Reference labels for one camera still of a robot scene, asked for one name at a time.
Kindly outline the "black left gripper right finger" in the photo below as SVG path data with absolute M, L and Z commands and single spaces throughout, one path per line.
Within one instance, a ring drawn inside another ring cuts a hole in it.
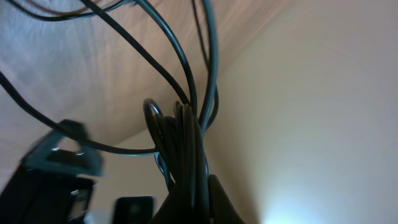
M 216 175 L 208 178 L 210 212 L 214 224 L 244 224 Z

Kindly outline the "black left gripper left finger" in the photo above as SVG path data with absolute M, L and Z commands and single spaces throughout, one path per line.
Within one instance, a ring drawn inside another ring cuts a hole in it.
M 187 193 L 175 184 L 149 224 L 183 224 L 192 220 L 192 206 Z

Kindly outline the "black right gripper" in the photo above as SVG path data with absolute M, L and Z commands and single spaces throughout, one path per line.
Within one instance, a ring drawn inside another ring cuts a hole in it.
M 102 176 L 103 158 L 82 143 L 77 151 L 61 149 L 64 138 L 51 130 L 21 159 L 1 192 L 2 224 L 88 223 L 95 182 L 75 175 Z

